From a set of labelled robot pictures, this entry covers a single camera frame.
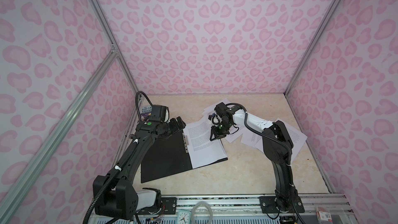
beige marble tabletop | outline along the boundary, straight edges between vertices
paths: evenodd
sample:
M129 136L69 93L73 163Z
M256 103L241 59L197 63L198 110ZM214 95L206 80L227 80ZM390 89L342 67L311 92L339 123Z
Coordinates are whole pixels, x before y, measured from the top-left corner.
M149 96L151 102L169 107L170 117L181 116L185 123L198 121L203 109L227 98L240 103L247 111L266 120L278 117L299 129L286 98L282 94L264 95L178 95ZM241 137L222 144L228 160L141 183L141 168L134 178L135 190L160 189L163 195L273 194L275 175L271 162L258 149L242 144ZM304 144L292 163L294 183L299 193L328 193L328 189Z

alarm clock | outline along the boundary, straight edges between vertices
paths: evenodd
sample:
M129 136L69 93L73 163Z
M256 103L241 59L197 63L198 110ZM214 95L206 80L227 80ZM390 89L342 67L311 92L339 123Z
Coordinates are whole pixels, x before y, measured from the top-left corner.
M191 222L191 212L179 210L176 224L189 224Z

pink heart pattern wallpaper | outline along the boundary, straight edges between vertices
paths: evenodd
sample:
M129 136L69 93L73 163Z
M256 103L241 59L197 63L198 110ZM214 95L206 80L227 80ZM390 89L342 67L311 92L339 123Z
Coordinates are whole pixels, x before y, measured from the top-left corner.
M331 0L99 0L140 90L280 93Z
M0 200L109 51L87 0L0 0Z
M398 219L397 23L397 0L344 0L288 97L360 224Z
M111 168L132 102L132 89L115 61L10 223L82 223L92 183Z

clock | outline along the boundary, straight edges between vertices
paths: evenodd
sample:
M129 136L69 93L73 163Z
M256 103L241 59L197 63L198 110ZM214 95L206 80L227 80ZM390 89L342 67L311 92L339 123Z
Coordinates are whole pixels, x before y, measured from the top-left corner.
M176 224L189 224L191 221L191 212L179 210Z

black folder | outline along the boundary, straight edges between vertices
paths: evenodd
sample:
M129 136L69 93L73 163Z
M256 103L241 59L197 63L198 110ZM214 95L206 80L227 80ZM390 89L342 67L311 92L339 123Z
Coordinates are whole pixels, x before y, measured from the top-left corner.
M141 162L141 183L186 172L192 169L191 157L186 152L182 131L167 139L157 140Z

